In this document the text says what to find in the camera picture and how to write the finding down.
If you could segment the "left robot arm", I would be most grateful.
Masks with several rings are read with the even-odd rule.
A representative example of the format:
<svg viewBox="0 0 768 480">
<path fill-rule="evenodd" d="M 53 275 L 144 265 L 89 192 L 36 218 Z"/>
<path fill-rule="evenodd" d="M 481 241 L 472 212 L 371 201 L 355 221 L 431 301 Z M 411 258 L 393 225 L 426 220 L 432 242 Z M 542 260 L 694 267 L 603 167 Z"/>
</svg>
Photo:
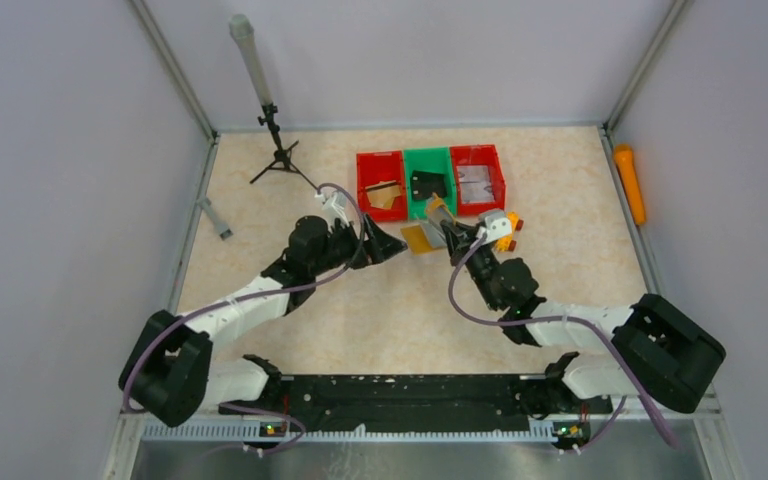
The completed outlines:
<svg viewBox="0 0 768 480">
<path fill-rule="evenodd" d="M 367 214 L 358 227 L 319 216 L 297 220 L 281 255 L 246 286 L 188 313 L 161 309 L 146 320 L 118 379 L 123 407 L 177 427 L 204 406 L 260 399 L 274 374 L 271 365 L 248 356 L 216 367 L 215 354 L 297 310 L 318 286 L 407 247 Z"/>
</svg>

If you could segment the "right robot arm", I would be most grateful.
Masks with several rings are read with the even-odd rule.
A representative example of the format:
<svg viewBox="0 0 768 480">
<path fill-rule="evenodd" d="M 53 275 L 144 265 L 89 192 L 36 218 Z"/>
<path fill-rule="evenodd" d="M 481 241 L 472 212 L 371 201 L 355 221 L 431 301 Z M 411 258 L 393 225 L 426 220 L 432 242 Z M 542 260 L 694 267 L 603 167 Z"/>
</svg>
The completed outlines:
<svg viewBox="0 0 768 480">
<path fill-rule="evenodd" d="M 487 228 L 445 220 L 441 230 L 455 270 L 501 312 L 490 326 L 515 344 L 568 348 L 560 380 L 579 399 L 636 394 L 646 407 L 689 414 L 726 359 L 720 341 L 661 295 L 619 307 L 550 301 L 522 259 L 496 258 Z"/>
</svg>

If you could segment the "gold card in red bin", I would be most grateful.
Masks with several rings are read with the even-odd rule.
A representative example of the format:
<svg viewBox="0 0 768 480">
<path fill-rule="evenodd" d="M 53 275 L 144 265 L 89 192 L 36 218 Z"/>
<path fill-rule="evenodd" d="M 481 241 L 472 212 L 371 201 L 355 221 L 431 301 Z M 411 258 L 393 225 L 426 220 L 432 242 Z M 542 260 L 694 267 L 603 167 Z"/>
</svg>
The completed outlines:
<svg viewBox="0 0 768 480">
<path fill-rule="evenodd" d="M 372 208 L 389 210 L 402 196 L 402 188 L 397 181 L 379 182 L 364 189 L 367 201 Z"/>
</svg>

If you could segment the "silver VIP cards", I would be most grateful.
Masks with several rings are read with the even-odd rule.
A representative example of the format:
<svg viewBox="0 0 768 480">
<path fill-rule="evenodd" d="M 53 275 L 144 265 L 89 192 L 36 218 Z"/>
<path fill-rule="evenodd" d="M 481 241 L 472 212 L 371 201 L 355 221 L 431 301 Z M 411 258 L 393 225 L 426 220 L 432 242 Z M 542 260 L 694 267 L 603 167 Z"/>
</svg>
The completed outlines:
<svg viewBox="0 0 768 480">
<path fill-rule="evenodd" d="M 495 201 L 490 169 L 486 165 L 461 165 L 456 168 L 461 202 L 483 204 Z"/>
</svg>

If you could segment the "red bin with cards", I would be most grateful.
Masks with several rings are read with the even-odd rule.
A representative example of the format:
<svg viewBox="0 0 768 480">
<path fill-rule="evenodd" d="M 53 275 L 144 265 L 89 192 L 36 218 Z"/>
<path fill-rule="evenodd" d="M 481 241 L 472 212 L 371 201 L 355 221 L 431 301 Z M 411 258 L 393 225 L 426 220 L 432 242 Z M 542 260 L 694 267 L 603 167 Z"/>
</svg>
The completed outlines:
<svg viewBox="0 0 768 480">
<path fill-rule="evenodd" d="M 495 145 L 449 148 L 456 184 L 456 215 L 472 217 L 505 209 L 506 182 Z"/>
</svg>

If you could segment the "black card in green bin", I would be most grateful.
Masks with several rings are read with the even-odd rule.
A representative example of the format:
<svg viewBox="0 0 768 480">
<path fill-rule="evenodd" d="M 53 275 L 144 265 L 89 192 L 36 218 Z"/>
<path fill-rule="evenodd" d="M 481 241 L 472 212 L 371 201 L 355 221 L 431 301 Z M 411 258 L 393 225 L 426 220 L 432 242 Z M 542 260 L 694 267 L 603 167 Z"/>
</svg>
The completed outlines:
<svg viewBox="0 0 768 480">
<path fill-rule="evenodd" d="M 411 199 L 425 201 L 436 196 L 446 198 L 448 187 L 446 176 L 442 173 L 414 170 L 410 176 Z"/>
</svg>

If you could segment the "yellow toy brick car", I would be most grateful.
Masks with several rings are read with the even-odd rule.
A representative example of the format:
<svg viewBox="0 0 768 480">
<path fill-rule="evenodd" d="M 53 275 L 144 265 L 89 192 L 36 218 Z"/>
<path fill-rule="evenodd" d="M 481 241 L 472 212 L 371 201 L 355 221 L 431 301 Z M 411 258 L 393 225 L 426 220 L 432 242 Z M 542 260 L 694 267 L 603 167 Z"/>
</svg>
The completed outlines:
<svg viewBox="0 0 768 480">
<path fill-rule="evenodd" d="M 523 219 L 516 212 L 507 212 L 506 216 L 511 225 L 511 231 L 508 235 L 501 237 L 495 242 L 494 248 L 500 253 L 511 253 L 515 251 L 517 247 L 516 235 L 521 232 L 524 227 Z"/>
</svg>

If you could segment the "red bin left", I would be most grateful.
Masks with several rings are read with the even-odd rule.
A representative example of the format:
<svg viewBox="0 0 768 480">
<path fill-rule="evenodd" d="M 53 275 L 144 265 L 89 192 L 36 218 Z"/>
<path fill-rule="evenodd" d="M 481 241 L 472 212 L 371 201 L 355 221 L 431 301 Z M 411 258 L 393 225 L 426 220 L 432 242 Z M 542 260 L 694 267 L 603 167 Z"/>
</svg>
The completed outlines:
<svg viewBox="0 0 768 480">
<path fill-rule="evenodd" d="M 379 182 L 397 181 L 402 188 L 392 209 L 372 208 L 364 189 Z M 403 166 L 403 153 L 400 150 L 365 152 L 356 154 L 357 200 L 361 209 L 377 222 L 400 222 L 408 218 L 406 182 Z"/>
</svg>

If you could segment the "green plastic bin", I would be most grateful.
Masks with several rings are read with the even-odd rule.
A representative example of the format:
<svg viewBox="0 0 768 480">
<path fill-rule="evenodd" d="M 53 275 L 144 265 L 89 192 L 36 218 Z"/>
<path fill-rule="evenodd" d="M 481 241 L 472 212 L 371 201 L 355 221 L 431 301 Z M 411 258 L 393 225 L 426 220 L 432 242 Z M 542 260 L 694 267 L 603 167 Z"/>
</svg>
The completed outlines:
<svg viewBox="0 0 768 480">
<path fill-rule="evenodd" d="M 452 214 L 456 212 L 456 182 L 449 147 L 406 149 L 403 166 L 409 220 L 424 219 L 426 205 L 434 195 Z"/>
</svg>

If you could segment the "orange flashlight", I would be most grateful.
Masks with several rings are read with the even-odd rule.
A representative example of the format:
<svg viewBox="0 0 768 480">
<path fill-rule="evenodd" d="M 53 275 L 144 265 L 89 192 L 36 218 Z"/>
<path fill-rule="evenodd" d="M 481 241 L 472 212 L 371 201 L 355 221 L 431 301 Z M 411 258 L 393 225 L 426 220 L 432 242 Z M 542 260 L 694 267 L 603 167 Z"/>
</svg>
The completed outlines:
<svg viewBox="0 0 768 480">
<path fill-rule="evenodd" d="M 647 216 L 632 148 L 628 144 L 617 145 L 613 151 L 613 160 L 622 182 L 633 222 L 636 226 L 641 226 L 646 222 Z"/>
</svg>

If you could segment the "black tripod with grey tube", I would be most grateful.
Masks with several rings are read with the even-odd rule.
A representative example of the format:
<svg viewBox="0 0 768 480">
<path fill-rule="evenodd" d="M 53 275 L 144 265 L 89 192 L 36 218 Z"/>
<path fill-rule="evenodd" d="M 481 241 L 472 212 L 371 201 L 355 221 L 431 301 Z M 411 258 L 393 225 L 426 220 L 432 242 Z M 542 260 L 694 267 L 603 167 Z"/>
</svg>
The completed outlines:
<svg viewBox="0 0 768 480">
<path fill-rule="evenodd" d="M 257 118 L 258 123 L 268 129 L 275 146 L 273 160 L 250 180 L 250 184 L 257 182 L 267 172 L 277 171 L 298 175 L 311 187 L 316 188 L 308 176 L 292 161 L 293 151 L 298 141 L 289 146 L 285 146 L 282 141 L 281 128 L 275 119 L 278 108 L 266 79 L 257 49 L 255 30 L 250 19 L 245 14 L 234 14 L 229 20 L 229 34 L 239 50 L 261 107 L 261 115 Z"/>
</svg>

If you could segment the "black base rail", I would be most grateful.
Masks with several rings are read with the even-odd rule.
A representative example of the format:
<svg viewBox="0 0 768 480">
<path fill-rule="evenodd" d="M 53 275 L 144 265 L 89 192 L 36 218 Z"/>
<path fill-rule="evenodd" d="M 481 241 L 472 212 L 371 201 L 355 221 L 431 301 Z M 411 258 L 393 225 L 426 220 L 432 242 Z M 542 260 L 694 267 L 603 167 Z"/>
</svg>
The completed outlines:
<svg viewBox="0 0 768 480">
<path fill-rule="evenodd" d="M 222 415 L 255 408 L 289 415 L 309 432 L 525 431 L 555 415 L 609 414 L 601 396 L 581 400 L 559 377 L 519 374 L 289 375 L 257 358 L 268 381 L 252 401 L 221 402 Z"/>
</svg>

